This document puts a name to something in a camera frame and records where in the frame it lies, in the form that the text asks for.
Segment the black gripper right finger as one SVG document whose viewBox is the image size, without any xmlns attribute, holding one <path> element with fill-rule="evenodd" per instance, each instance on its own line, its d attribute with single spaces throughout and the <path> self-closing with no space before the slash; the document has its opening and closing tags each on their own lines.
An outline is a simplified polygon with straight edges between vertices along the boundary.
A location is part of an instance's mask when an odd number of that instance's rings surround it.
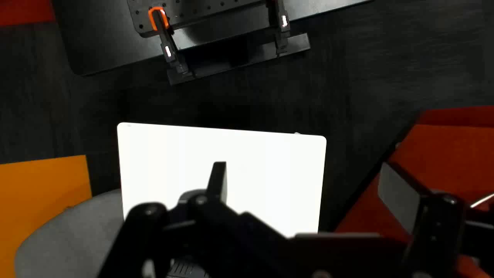
<svg viewBox="0 0 494 278">
<path fill-rule="evenodd" d="M 424 210 L 424 199 L 430 194 L 431 191 L 399 164 L 382 164 L 379 198 L 408 233 L 414 232 Z"/>
</svg>

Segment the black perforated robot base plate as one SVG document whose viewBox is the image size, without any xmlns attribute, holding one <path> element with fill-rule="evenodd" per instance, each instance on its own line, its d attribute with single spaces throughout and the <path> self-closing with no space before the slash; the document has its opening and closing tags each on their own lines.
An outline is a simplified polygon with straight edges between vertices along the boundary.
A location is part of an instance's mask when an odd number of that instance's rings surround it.
<svg viewBox="0 0 494 278">
<path fill-rule="evenodd" d="M 292 34 L 309 17 L 368 0 L 285 0 Z M 266 0 L 51 0 L 72 69 L 79 76 L 161 59 L 169 80 L 214 76 L 282 59 L 275 49 Z M 149 9 L 164 6 L 173 40 L 194 76 L 180 79 L 167 65 Z"/>
</svg>

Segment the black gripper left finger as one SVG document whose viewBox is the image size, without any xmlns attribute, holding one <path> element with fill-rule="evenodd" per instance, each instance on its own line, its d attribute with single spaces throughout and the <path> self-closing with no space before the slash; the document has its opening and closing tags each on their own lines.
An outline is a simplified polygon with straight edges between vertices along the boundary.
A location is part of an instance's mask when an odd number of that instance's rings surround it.
<svg viewBox="0 0 494 278">
<path fill-rule="evenodd" d="M 215 162 L 209 185 L 207 185 L 207 196 L 214 199 L 224 199 L 227 196 L 227 164 L 226 162 Z"/>
</svg>

